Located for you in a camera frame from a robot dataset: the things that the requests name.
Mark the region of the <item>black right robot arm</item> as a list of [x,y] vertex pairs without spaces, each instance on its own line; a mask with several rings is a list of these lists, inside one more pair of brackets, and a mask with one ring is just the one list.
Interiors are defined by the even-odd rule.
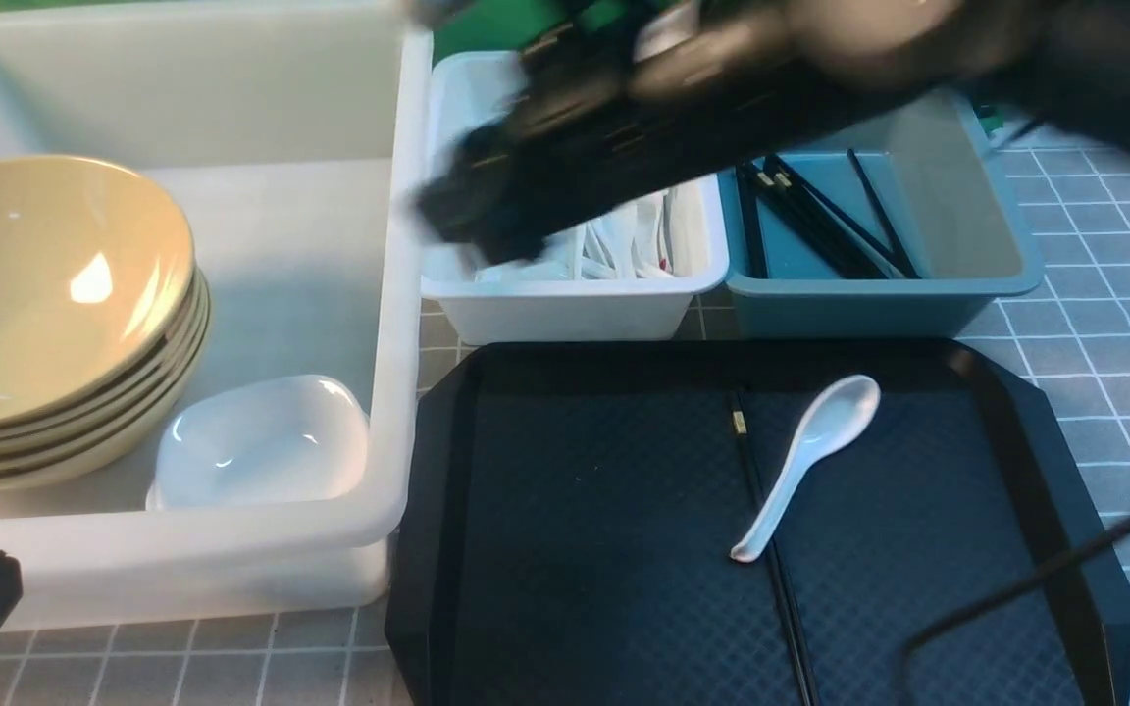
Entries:
[[1130,1],[624,1],[518,53],[505,117],[414,197],[444,244],[531,261],[659,189],[956,89],[1130,152]]

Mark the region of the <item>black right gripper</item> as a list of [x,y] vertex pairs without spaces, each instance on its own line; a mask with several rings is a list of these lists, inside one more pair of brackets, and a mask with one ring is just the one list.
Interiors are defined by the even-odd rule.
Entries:
[[831,76],[803,53],[794,1],[690,12],[683,40],[649,55],[640,3],[602,28],[553,27],[518,54],[506,115],[451,143],[414,206],[438,241],[486,263],[533,261],[557,232],[640,197],[811,142],[915,99]]

